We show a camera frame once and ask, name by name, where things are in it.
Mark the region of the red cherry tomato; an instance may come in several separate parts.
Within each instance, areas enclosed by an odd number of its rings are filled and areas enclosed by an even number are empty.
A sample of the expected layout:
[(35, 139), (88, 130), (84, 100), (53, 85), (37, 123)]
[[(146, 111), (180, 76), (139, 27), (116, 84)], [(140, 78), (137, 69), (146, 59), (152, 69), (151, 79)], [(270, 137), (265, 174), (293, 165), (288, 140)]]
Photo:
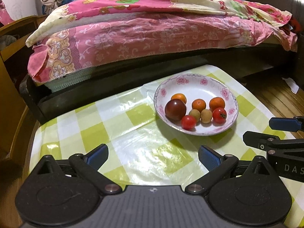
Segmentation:
[(227, 118), (227, 112), (224, 108), (216, 108), (212, 113), (212, 117), (215, 123), (224, 124)]
[(192, 115), (185, 115), (181, 120), (181, 127), (184, 130), (193, 130), (197, 124), (197, 121)]

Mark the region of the tan longan fruit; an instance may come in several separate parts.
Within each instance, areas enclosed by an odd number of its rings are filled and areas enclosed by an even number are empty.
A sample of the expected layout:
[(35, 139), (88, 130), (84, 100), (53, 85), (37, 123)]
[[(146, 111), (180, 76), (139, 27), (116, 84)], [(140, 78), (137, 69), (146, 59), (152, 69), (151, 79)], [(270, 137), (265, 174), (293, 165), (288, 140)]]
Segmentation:
[(196, 123), (198, 123), (200, 121), (200, 118), (201, 118), (201, 112), (197, 109), (192, 109), (190, 110), (189, 112), (189, 115), (190, 116), (193, 116), (196, 120)]
[(212, 111), (209, 109), (204, 109), (201, 111), (201, 122), (203, 124), (210, 123), (212, 121), (213, 114)]

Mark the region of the orange kumquat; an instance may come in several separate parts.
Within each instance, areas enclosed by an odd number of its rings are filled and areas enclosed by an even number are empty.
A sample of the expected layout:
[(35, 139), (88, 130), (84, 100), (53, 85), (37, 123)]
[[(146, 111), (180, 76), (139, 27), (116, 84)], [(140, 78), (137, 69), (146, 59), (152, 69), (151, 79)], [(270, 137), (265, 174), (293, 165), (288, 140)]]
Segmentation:
[(223, 98), (221, 97), (214, 97), (209, 101), (209, 109), (214, 111), (216, 108), (225, 108), (226, 104)]
[(203, 99), (196, 99), (192, 102), (192, 109), (202, 112), (206, 108), (206, 102)]
[(174, 94), (174, 95), (171, 97), (171, 100), (173, 100), (173, 99), (179, 99), (179, 100), (181, 100), (184, 104), (187, 103), (187, 98), (186, 98), (186, 96), (185, 96), (184, 94), (182, 94), (182, 93), (176, 93), (176, 94)]

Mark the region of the large dark red tomato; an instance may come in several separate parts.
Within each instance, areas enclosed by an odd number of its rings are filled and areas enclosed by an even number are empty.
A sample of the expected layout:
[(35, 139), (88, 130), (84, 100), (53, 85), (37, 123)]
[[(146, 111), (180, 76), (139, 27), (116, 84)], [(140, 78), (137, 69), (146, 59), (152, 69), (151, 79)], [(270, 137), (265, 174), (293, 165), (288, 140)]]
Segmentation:
[(174, 121), (181, 120), (185, 116), (186, 111), (185, 103), (179, 99), (172, 99), (165, 106), (166, 117)]

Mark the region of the white paper on floor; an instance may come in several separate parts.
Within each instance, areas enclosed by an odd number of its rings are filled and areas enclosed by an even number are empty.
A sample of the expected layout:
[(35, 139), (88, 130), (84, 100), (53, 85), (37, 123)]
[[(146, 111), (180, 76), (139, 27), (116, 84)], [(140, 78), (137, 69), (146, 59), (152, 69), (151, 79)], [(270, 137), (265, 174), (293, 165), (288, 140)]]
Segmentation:
[(292, 93), (297, 94), (299, 91), (299, 86), (292, 78), (282, 78), (286, 84), (290, 87)]

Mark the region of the green white checkered tablecloth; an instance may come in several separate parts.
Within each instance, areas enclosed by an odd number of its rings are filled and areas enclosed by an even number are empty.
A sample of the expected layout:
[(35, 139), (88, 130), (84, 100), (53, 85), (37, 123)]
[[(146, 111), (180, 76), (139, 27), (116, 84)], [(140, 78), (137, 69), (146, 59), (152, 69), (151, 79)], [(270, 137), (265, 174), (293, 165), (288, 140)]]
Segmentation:
[(109, 148), (101, 173), (119, 183), (186, 186), (207, 172), (198, 160), (198, 148), (207, 145), (220, 154), (231, 153), (240, 160), (260, 155), (242, 141), (247, 131), (275, 134), (291, 139), (289, 132), (268, 126), (271, 112), (244, 86), (215, 66), (191, 70), (219, 80), (231, 89), (239, 103), (239, 115), (227, 131), (207, 137), (183, 134), (167, 126), (156, 115), (153, 97), (160, 81), (114, 95), (61, 115), (36, 132), (30, 169), (46, 154), (66, 159), (86, 153), (100, 144)]

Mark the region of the white floral porcelain plate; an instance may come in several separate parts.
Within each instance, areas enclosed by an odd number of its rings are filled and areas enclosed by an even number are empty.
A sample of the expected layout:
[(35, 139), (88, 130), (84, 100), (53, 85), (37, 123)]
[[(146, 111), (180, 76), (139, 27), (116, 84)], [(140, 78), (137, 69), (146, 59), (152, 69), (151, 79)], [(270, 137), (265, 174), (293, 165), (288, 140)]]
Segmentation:
[[(221, 97), (225, 102), (227, 112), (226, 122), (222, 125), (213, 121), (203, 125), (201, 122), (193, 130), (185, 130), (180, 121), (173, 121), (166, 117), (165, 106), (175, 94), (182, 93), (187, 99), (185, 104), (187, 112), (192, 108), (192, 102), (198, 98), (209, 102), (212, 98)], [(237, 120), (239, 105), (235, 95), (218, 80), (200, 74), (179, 74), (164, 80), (156, 89), (154, 95), (154, 106), (161, 120), (169, 127), (185, 134), (195, 136), (211, 136), (220, 134), (231, 128)]]

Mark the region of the brown wooden cabinet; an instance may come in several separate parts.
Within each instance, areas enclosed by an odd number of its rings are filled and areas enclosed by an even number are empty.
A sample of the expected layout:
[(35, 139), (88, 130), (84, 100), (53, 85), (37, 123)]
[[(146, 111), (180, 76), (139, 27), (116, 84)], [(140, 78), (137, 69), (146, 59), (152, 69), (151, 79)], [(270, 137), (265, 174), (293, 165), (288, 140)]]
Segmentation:
[(12, 154), (27, 113), (27, 106), (19, 92), (32, 54), (26, 40), (45, 19), (45, 15), (32, 15), (1, 27), (1, 161)]

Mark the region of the pink floral quilt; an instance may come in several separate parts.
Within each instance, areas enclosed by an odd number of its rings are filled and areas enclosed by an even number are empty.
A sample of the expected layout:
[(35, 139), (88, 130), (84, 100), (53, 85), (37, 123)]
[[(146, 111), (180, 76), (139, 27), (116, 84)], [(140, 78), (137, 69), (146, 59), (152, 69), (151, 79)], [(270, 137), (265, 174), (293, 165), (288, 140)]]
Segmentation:
[(44, 84), (117, 61), (256, 46), (297, 50), (292, 14), (244, 0), (76, 0), (56, 8), (26, 40), (28, 74)]

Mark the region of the dark bed frame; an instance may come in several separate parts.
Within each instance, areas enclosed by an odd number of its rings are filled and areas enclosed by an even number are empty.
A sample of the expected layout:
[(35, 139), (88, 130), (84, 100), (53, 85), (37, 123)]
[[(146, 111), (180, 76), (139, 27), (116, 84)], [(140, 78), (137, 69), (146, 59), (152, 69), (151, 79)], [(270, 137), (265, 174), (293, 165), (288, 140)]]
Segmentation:
[(99, 66), (93, 77), (60, 91), (52, 91), (45, 84), (37, 86), (26, 76), (20, 84), (20, 95), (35, 118), (44, 124), (102, 98), (206, 64), (221, 67), (230, 75), (266, 64), (273, 67), (275, 73), (290, 77), (303, 87), (303, 38), (298, 39), (296, 52), (285, 51), (281, 45), (261, 44), (118, 61)]

